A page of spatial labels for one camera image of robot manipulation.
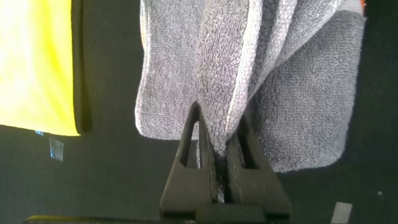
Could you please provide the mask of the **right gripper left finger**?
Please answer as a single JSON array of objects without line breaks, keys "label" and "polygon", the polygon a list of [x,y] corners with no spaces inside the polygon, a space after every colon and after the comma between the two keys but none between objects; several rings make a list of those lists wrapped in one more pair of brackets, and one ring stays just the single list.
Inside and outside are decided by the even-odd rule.
[{"label": "right gripper left finger", "polygon": [[[201,167],[191,169],[187,167],[187,162],[195,123],[199,124]],[[199,104],[195,102],[191,105],[177,153],[160,198],[159,210],[162,218],[194,218],[197,207],[217,201],[218,184],[214,161],[215,153],[205,120]]]}]

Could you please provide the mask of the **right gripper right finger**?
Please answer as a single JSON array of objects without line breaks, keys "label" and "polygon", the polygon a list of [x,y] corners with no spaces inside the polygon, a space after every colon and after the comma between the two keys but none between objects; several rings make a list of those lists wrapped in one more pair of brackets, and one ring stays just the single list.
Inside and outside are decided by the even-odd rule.
[{"label": "right gripper right finger", "polygon": [[290,200],[246,117],[226,145],[229,199],[241,205],[260,205],[269,218],[289,218]]}]

